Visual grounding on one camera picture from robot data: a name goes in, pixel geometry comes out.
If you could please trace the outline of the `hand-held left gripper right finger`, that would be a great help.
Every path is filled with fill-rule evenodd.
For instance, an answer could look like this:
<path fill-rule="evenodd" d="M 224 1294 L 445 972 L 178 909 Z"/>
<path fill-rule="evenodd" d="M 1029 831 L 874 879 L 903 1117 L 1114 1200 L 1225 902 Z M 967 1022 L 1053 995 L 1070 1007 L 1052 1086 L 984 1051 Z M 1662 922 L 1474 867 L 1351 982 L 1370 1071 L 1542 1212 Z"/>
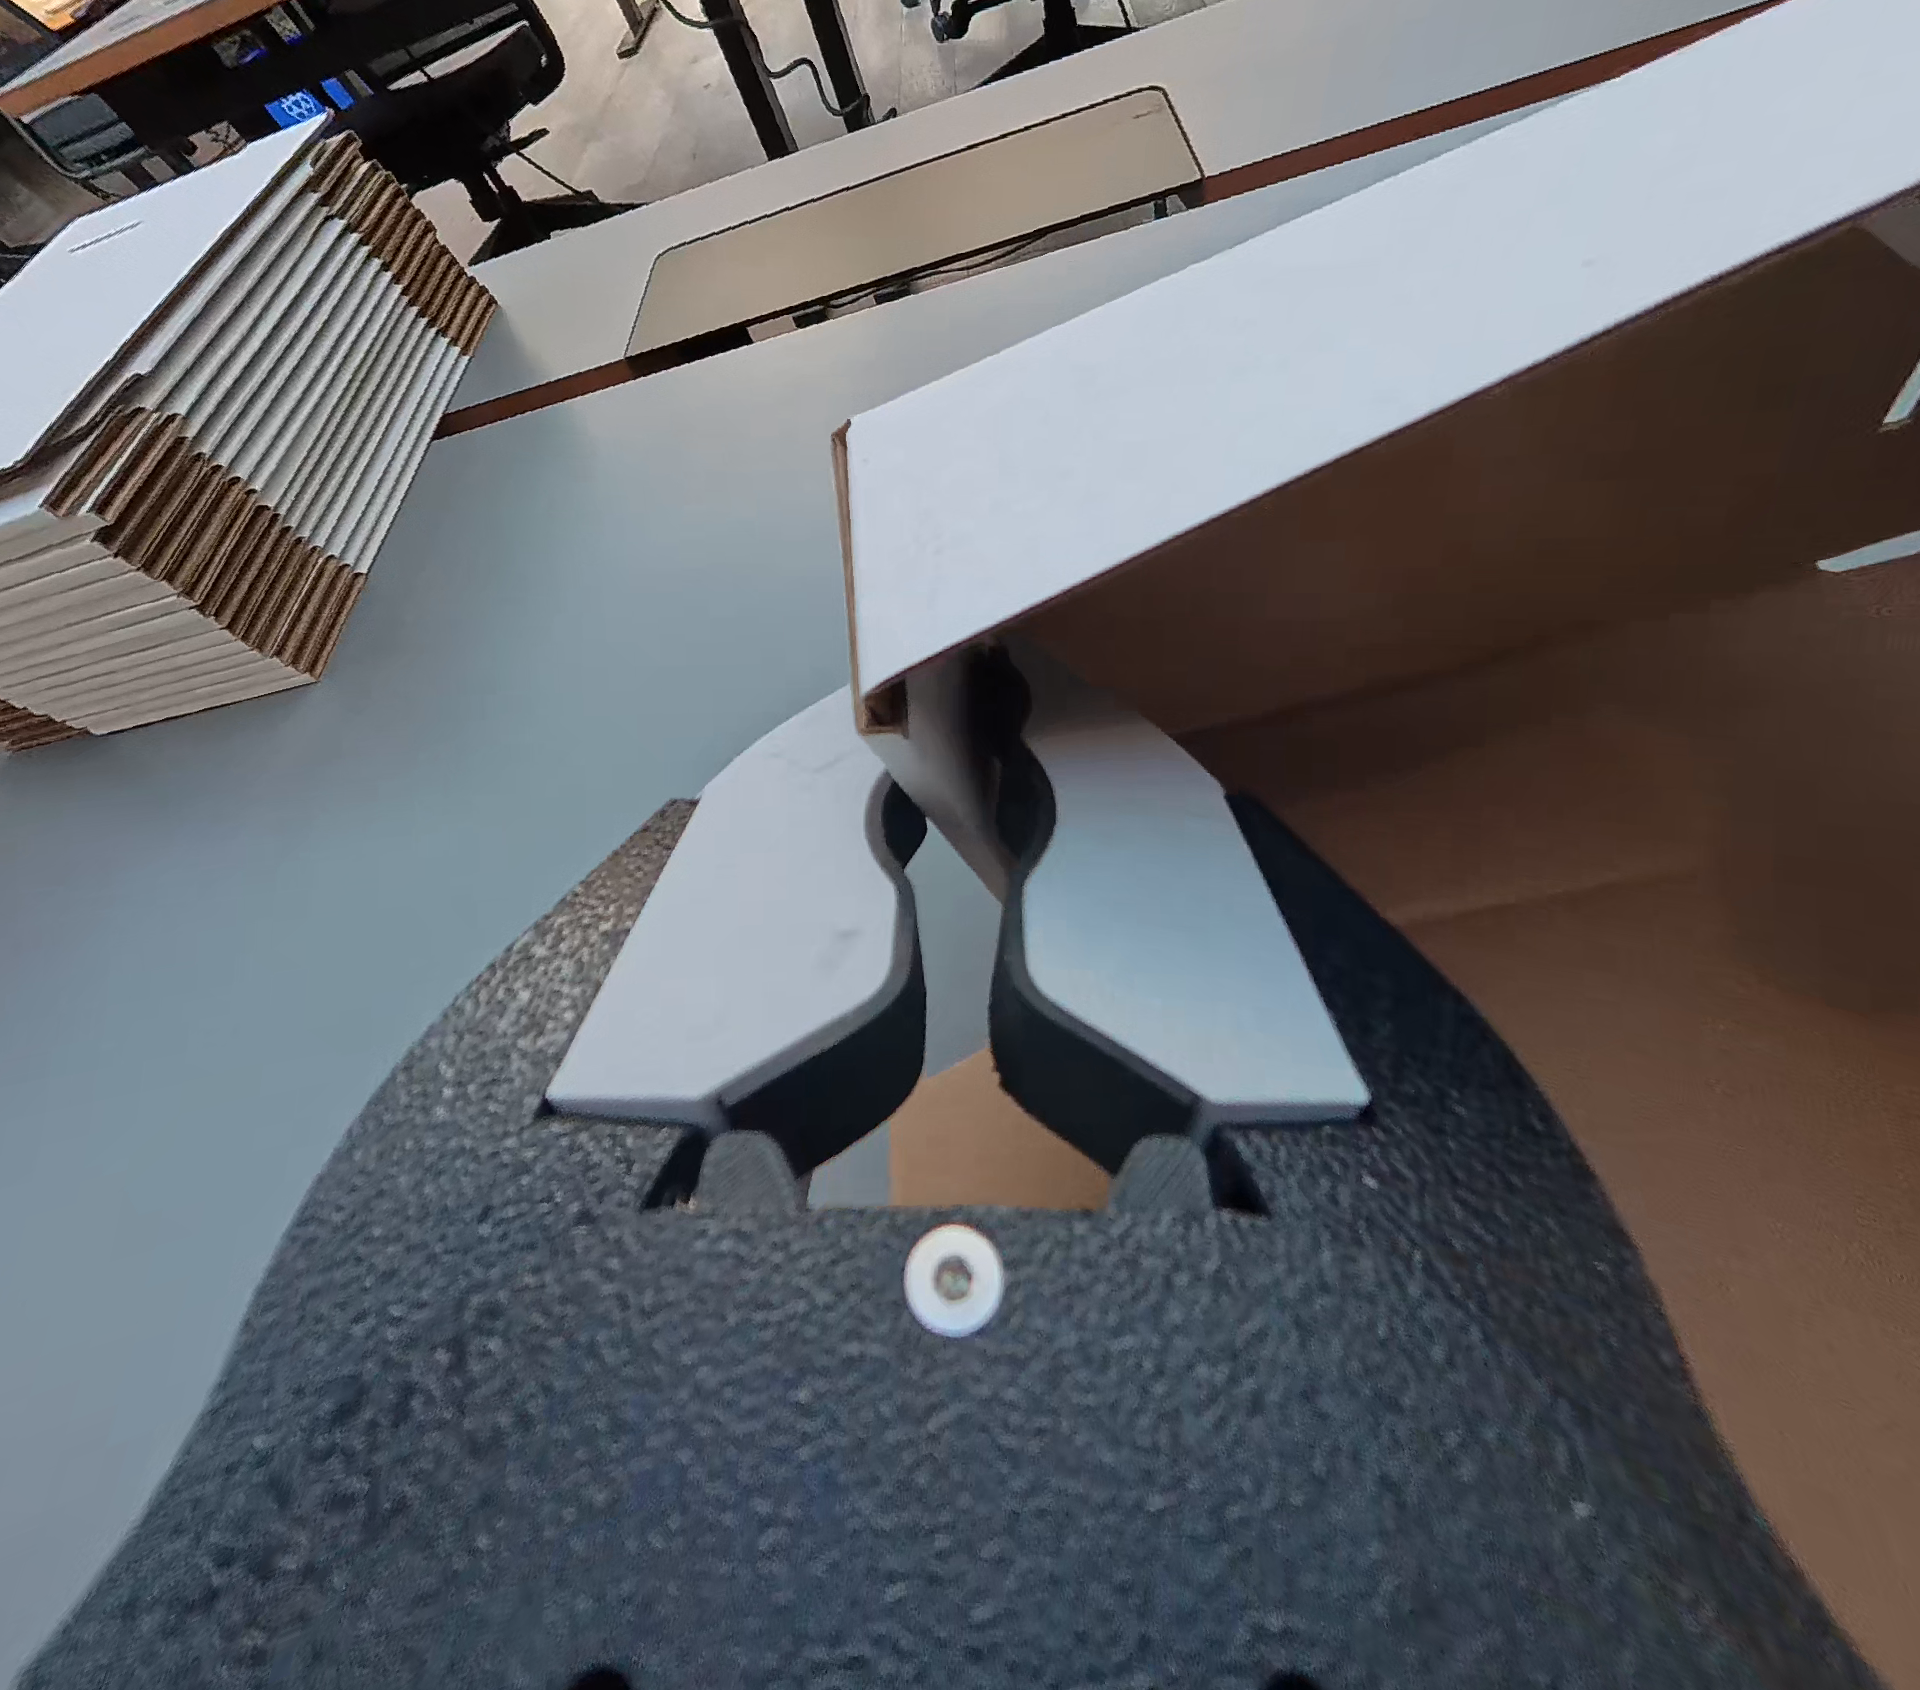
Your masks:
<path fill-rule="evenodd" d="M 979 662 L 1010 861 L 988 995 L 1002 1090 L 1106 1173 L 1145 1137 L 1350 1122 L 1371 1092 L 1224 786 L 1029 647 Z"/>

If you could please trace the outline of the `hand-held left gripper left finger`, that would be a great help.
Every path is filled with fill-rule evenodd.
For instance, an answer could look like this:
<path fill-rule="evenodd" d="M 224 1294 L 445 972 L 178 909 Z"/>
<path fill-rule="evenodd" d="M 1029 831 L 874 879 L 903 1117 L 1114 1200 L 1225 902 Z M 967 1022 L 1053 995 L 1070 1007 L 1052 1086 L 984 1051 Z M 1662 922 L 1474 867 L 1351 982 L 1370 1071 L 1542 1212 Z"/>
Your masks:
<path fill-rule="evenodd" d="M 925 831 L 847 687 L 786 718 L 702 789 L 546 1106 L 762 1133 L 798 1173 L 850 1150 L 924 1071 Z"/>

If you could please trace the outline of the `white cardboard box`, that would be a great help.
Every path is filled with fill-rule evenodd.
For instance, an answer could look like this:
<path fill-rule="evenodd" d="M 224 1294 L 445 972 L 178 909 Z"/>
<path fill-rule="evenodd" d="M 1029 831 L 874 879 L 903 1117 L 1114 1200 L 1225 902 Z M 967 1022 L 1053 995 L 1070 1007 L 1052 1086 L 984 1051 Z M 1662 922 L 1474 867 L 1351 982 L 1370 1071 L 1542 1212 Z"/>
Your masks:
<path fill-rule="evenodd" d="M 1918 0 L 1783 0 L 852 422 L 855 694 L 1013 635 L 1506 1027 L 1916 1685 Z"/>

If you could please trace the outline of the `stack of flat cardboard sheets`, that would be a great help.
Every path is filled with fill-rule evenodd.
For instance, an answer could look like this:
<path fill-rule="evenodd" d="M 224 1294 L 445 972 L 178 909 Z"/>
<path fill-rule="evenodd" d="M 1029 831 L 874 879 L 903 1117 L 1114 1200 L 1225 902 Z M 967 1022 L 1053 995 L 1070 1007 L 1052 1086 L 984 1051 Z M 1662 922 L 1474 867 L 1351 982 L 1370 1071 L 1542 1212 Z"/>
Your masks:
<path fill-rule="evenodd" d="M 1 744 L 316 683 L 496 309 L 310 119 L 4 285 Z"/>

